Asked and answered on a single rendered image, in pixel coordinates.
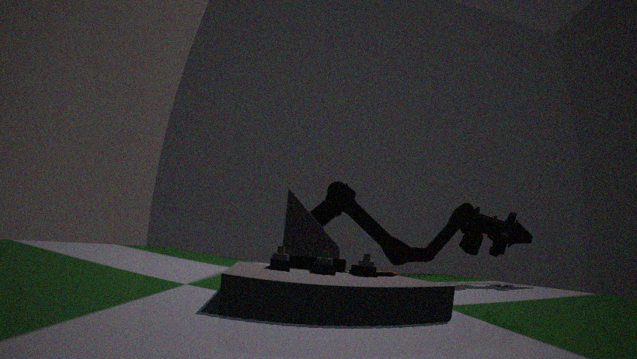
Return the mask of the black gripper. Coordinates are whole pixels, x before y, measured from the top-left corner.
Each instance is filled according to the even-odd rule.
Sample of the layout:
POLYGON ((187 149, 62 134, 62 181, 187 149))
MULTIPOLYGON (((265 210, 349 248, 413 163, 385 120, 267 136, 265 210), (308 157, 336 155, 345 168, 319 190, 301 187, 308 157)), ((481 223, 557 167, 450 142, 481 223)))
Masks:
POLYGON ((505 221, 496 219, 497 216, 489 219, 486 235, 487 238, 494 236, 500 239, 496 248, 497 252, 500 254, 504 255, 507 244, 509 244, 508 247, 510 247, 516 243, 527 244, 532 242, 531 239, 533 238, 533 235, 530 234, 518 220, 516 220, 516 216, 517 213, 511 212, 505 221))

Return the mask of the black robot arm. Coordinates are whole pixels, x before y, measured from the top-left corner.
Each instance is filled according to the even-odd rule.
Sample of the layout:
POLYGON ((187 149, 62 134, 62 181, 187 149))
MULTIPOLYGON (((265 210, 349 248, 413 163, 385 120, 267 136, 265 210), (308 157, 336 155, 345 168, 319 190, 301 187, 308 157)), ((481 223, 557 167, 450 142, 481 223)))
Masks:
POLYGON ((342 212, 348 214, 384 250, 394 265, 408 262, 431 261, 451 237, 461 229, 464 233, 459 246, 470 255, 477 255, 486 233, 490 217, 479 213, 469 203, 463 203, 452 213, 449 222, 426 248, 410 248, 407 244, 389 235, 355 200, 356 192, 342 182, 331 183, 325 201, 310 214, 323 227, 342 212), (482 234, 481 234, 482 233, 482 234))

